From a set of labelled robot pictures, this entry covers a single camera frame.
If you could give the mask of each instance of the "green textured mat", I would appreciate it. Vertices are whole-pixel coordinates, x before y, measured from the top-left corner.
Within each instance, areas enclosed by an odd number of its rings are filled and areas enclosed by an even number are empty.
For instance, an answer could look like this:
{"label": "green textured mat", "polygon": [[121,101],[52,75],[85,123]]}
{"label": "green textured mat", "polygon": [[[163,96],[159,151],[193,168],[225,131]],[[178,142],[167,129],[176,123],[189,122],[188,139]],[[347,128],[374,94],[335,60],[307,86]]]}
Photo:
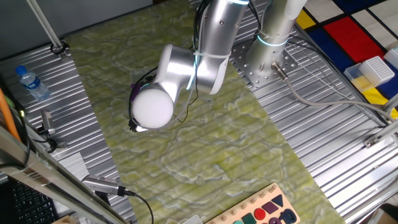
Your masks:
{"label": "green textured mat", "polygon": [[[67,37],[126,187],[148,199],[156,223],[205,222],[271,182],[301,223],[344,223],[231,65],[220,92],[200,95],[183,124],[130,132],[130,70],[145,74],[166,44],[189,47],[193,16],[186,0],[170,0]],[[150,223],[145,204],[130,201]]]}

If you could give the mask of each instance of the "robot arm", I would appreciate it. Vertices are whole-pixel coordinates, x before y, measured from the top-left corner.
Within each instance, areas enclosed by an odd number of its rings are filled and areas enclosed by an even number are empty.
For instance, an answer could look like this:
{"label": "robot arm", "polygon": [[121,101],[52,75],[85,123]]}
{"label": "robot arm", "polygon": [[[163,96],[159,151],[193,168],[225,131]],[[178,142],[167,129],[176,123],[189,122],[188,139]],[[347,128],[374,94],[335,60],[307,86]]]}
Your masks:
{"label": "robot arm", "polygon": [[[256,75],[272,73],[271,64],[282,60],[289,34],[306,2],[271,0],[262,17],[260,34],[247,52],[248,64]],[[174,45],[165,47],[155,80],[140,89],[132,104],[137,125],[145,129],[169,125],[180,92],[190,90],[191,96],[194,84],[201,93],[218,93],[248,3],[248,0],[210,2],[201,15],[197,52]]]}
{"label": "robot arm", "polygon": [[165,47],[154,82],[141,88],[132,104],[132,113],[141,127],[157,129],[171,122],[180,92],[192,91],[196,80],[201,93],[216,94],[220,90],[248,3],[210,2],[200,22],[198,52],[193,54],[174,45]]}

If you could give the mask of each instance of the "colorful board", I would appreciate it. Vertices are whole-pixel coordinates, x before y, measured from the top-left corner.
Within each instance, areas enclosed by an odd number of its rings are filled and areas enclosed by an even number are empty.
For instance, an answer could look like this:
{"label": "colorful board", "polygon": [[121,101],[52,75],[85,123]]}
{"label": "colorful board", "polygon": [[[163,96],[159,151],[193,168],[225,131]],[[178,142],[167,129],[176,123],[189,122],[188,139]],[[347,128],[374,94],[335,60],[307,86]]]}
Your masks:
{"label": "colorful board", "polygon": [[276,183],[252,194],[206,224],[296,224],[300,217]]}
{"label": "colorful board", "polygon": [[[297,23],[343,72],[398,45],[397,0],[308,0]],[[398,94],[398,75],[363,95],[384,104]],[[398,112],[392,112],[394,118]]]}

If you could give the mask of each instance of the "yellow panel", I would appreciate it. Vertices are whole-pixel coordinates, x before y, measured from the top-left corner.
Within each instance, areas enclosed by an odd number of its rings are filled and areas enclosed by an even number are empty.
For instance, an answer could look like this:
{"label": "yellow panel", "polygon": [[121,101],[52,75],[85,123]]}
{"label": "yellow panel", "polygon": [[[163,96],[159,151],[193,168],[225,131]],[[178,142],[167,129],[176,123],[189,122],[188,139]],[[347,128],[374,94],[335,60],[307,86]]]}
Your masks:
{"label": "yellow panel", "polygon": [[303,10],[301,10],[300,14],[298,15],[297,23],[303,29],[306,29],[308,27],[315,25],[315,22]]}
{"label": "yellow panel", "polygon": [[[362,94],[366,97],[366,99],[371,103],[371,104],[376,104],[376,105],[384,105],[387,103],[387,99],[385,99],[376,88],[370,88]],[[396,109],[392,110],[391,113],[392,118],[396,119],[398,118],[398,111]]]}

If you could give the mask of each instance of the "water bottle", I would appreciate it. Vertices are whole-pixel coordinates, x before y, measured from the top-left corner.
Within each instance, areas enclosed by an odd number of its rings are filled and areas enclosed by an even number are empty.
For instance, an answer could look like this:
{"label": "water bottle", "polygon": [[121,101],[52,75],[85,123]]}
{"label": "water bottle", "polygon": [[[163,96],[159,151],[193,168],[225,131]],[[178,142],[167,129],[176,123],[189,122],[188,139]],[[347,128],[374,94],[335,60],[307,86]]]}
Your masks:
{"label": "water bottle", "polygon": [[49,89],[40,81],[35,72],[27,70],[23,65],[18,66],[15,71],[18,74],[19,82],[30,91],[36,100],[45,100],[49,97]]}

